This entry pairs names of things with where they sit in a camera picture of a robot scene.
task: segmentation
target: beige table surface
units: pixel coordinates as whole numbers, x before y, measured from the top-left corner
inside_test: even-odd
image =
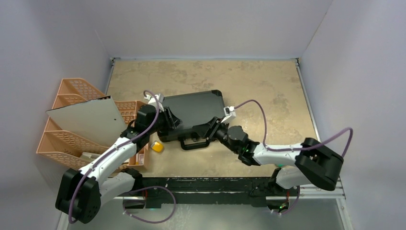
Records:
[[[117,61],[107,95],[116,101],[143,100],[149,89],[165,96],[218,89],[226,106],[248,99],[261,103],[267,116],[267,144],[293,144],[316,138],[303,89],[293,61]],[[249,138],[262,141],[260,109],[248,103],[231,124]],[[158,140],[156,134],[151,141]],[[205,149],[183,151],[177,141],[164,143],[162,153],[150,152],[145,177],[271,176],[274,165],[246,166],[219,142]]]

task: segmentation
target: black tablet case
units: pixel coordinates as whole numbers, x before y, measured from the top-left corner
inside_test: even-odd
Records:
[[[223,95],[219,90],[165,97],[162,105],[169,107],[172,113],[182,120],[182,124],[172,131],[159,131],[158,137],[162,142],[178,140],[184,150],[209,146],[209,141],[189,145],[185,145],[184,141],[198,141],[199,136],[192,131],[193,126],[207,123],[215,116],[225,116]]]

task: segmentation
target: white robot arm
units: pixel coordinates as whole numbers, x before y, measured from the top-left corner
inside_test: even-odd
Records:
[[[148,132],[144,132],[147,126],[153,123],[157,106],[160,107],[158,119]],[[311,151],[297,150],[319,144],[312,138],[289,146],[264,146],[250,140],[241,126],[228,127],[229,122],[236,116],[233,107],[225,108],[225,114],[224,118],[214,117],[206,124],[194,126],[193,131],[207,140],[218,140],[248,166],[291,166],[275,171],[274,186],[289,189],[297,185],[314,184],[325,190],[335,189],[343,164],[341,156],[326,146]],[[135,125],[130,123],[117,141],[92,163],[78,171],[69,169],[64,173],[56,199],[57,209],[65,213],[70,211],[70,217],[88,223],[107,201],[122,193],[143,188],[142,175],[134,169],[126,169],[110,179],[108,177],[125,160],[140,151],[149,142],[152,133],[160,129],[174,129],[181,121],[158,101],[153,105],[150,103],[142,106],[133,122]],[[275,152],[269,149],[284,151]]]

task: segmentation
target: yellow object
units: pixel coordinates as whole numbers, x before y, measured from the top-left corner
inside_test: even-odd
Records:
[[[155,152],[162,152],[164,150],[164,146],[162,145],[162,143],[155,141],[151,144],[151,149]]]

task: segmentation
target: orange plastic basket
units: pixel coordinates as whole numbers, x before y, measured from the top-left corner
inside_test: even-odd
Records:
[[[52,108],[56,109],[104,96],[102,92],[84,79],[63,79]],[[141,101],[125,101],[115,102],[115,104],[125,123],[128,124],[135,119],[136,112],[145,103]],[[89,161],[80,158],[82,152],[101,154],[108,148],[72,132],[62,130],[49,117],[36,153],[77,170],[89,164]],[[136,164],[135,156],[133,156],[128,164],[122,164],[115,173],[125,168],[134,168],[139,171],[147,170],[149,163],[148,144],[138,154],[143,154],[143,164]]]

